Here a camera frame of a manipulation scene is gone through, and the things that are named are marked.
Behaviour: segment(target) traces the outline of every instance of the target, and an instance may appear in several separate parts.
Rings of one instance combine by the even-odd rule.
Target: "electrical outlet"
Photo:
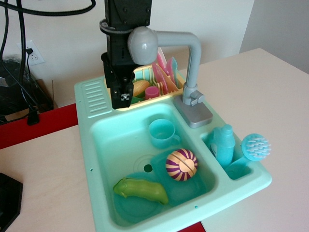
[[[17,43],[16,45],[21,50],[21,43]],[[29,55],[29,60],[28,60],[30,66],[45,63],[45,60],[43,59],[37,46],[34,44],[32,40],[26,41],[26,49],[27,48],[32,48],[33,50],[33,52]]]

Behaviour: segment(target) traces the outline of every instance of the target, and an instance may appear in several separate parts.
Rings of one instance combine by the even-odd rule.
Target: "faucet base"
[[[174,105],[191,128],[198,128],[212,121],[213,115],[204,103],[186,105],[182,101],[182,95],[178,95],[174,98]]]

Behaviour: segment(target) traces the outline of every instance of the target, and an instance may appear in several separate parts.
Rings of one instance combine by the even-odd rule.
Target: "striped ball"
[[[197,158],[188,149],[178,149],[168,156],[165,167],[170,177],[186,181],[197,172]]]

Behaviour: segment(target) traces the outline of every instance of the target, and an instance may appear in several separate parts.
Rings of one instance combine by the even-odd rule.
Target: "sink basin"
[[[173,103],[173,95],[127,110],[112,109],[104,77],[75,85],[76,106],[84,163],[97,231],[179,231],[267,187],[271,176],[259,162],[232,180],[206,146],[209,133],[225,122],[213,113],[210,124],[190,128]],[[181,142],[165,149],[151,143],[148,127],[156,119],[168,119]],[[241,141],[234,135],[233,160],[242,156]],[[174,150],[192,151],[197,173],[178,182],[166,172],[165,161]],[[145,198],[124,198],[113,191],[122,178],[162,184],[169,203]]]

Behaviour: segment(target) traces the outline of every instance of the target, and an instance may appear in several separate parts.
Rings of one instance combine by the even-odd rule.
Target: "toy soap bottle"
[[[207,144],[223,169],[232,162],[234,146],[233,128],[229,124],[214,128]]]

